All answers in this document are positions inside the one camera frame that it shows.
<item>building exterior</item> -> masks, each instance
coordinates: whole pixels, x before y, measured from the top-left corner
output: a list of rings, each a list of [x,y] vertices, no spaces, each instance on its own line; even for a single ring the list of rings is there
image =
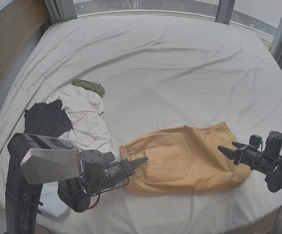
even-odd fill
[[[219,0],[73,0],[79,18],[158,14],[215,21]],[[230,25],[252,30],[272,42],[282,16],[282,0],[235,0]]]

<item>green garment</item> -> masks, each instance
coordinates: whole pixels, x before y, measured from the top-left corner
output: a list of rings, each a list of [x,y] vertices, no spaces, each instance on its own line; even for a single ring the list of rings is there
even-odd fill
[[[87,80],[75,79],[75,80],[72,81],[71,84],[76,86],[76,87],[82,87],[85,90],[95,92],[100,97],[102,97],[105,93],[104,87],[102,87],[101,84],[96,84],[94,82],[90,82],[90,81],[87,81]]]

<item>white bed sheet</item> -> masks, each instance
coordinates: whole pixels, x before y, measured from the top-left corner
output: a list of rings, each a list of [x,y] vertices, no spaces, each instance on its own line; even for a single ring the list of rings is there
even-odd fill
[[[105,88],[101,114],[110,150],[164,128],[226,121],[240,142],[282,132],[282,72],[253,32],[225,24],[167,16],[77,19],[51,26],[30,55],[0,113],[0,206],[5,205],[9,154],[23,132],[25,109],[45,102],[74,78]],[[105,193],[84,213],[40,215],[57,234],[226,233],[282,205],[264,175],[218,192],[169,195]]]

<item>robotic arm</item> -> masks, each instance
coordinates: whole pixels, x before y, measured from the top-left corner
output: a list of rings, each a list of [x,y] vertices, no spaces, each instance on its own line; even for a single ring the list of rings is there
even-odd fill
[[[112,152],[84,150],[54,137],[16,133],[8,144],[10,153],[6,182],[6,225],[8,234],[34,234],[44,183],[58,181],[59,198],[81,213],[98,203],[107,188],[135,174],[148,158],[115,161]],[[97,201],[89,207],[90,199]]]
[[[282,189],[282,156],[280,155],[282,147],[282,133],[271,131],[266,140],[264,151],[259,151],[258,148],[262,145],[262,137],[252,135],[249,138],[249,145],[232,142],[232,145],[237,148],[236,151],[218,146],[221,151],[230,160],[234,160],[235,165],[245,164],[251,170],[257,170],[266,175],[269,191],[275,193]],[[282,233],[282,217],[274,226],[270,234]]]

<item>floor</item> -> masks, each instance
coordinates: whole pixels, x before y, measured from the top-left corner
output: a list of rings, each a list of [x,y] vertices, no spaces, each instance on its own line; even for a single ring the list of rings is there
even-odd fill
[[[274,224],[277,213],[278,213],[278,210],[274,211],[273,213],[269,214],[268,216],[264,217],[263,219],[261,219],[260,221],[258,221],[257,223],[251,226],[242,228],[238,231],[231,232],[229,234],[254,234],[255,232],[268,233],[269,231],[271,231],[271,228]],[[3,209],[0,208],[0,234],[3,234],[5,231],[6,231],[5,212]],[[35,234],[49,234],[49,232],[40,227],[36,227]]]

